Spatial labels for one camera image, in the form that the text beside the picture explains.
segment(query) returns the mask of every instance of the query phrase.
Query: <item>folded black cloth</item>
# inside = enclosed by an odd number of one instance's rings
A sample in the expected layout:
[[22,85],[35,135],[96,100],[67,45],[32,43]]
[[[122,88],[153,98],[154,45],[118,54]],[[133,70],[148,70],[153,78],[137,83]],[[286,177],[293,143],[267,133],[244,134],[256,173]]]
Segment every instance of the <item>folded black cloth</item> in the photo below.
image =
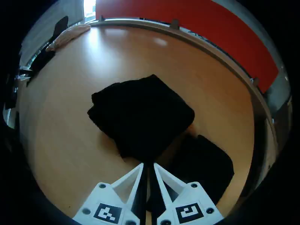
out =
[[199,182],[217,204],[233,175],[230,157],[218,146],[198,135],[187,135],[167,170],[182,181]]
[[156,75],[112,84],[91,96],[90,119],[121,157],[151,163],[192,124],[195,113]]

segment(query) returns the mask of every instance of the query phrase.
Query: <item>table surface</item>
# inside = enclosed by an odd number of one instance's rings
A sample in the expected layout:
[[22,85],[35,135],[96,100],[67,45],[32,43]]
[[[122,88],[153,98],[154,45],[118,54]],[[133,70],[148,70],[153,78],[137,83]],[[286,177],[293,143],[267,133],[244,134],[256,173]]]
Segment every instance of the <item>table surface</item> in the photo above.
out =
[[122,159],[114,142],[89,119],[91,95],[151,74],[194,109],[190,130],[232,159],[235,175],[217,207],[226,216],[235,205],[254,146],[247,88],[216,59],[173,37],[140,28],[92,27],[19,89],[21,142],[29,165],[46,197],[68,216],[76,214],[98,182],[113,183],[139,164]]

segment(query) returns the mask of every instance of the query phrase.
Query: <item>screw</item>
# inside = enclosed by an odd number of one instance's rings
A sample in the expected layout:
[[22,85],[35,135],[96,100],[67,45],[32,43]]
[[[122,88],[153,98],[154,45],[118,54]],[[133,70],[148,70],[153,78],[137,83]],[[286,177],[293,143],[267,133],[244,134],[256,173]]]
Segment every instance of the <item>screw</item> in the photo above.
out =
[[161,223],[161,225],[171,225],[171,221],[170,220],[163,220]]
[[208,209],[206,210],[206,212],[207,212],[208,214],[212,214],[212,213],[213,213],[213,211],[214,211],[214,209],[213,209],[213,208],[208,208]]
[[128,220],[126,221],[125,225],[137,225],[137,223],[132,220]]
[[82,213],[85,215],[88,215],[91,213],[91,211],[88,208],[84,208],[84,209],[82,209]]

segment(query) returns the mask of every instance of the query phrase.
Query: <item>red wall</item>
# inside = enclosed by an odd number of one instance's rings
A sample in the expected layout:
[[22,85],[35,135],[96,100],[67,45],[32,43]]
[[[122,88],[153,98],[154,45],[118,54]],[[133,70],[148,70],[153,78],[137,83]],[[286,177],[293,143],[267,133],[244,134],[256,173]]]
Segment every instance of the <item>red wall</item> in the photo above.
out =
[[258,36],[237,16],[211,0],[97,0],[96,18],[143,17],[179,24],[204,36],[259,78],[264,93],[278,69]]

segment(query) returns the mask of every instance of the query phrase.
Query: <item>black object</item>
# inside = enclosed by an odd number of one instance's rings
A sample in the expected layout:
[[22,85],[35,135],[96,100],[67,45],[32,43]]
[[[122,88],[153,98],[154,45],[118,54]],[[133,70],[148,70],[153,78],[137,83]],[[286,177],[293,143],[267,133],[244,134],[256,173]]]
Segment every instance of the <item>black object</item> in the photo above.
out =
[[65,29],[68,28],[69,17],[65,16],[60,21],[55,24],[52,37],[49,39],[49,44],[51,44]]
[[208,208],[207,210],[206,210],[206,213],[208,213],[208,214],[212,214],[214,212],[214,209],[213,208]]
[[186,183],[199,182],[214,204],[234,175],[230,157],[201,135],[186,135],[168,171]]
[[156,75],[92,94],[91,120],[115,140],[121,157],[153,162],[188,128],[195,113]]
[[55,51],[46,51],[49,44],[51,44],[65,29],[68,28],[69,17],[65,16],[55,24],[52,37],[48,40],[48,44],[41,50],[30,66],[32,70],[31,77],[27,82],[27,86],[38,72],[55,56]]

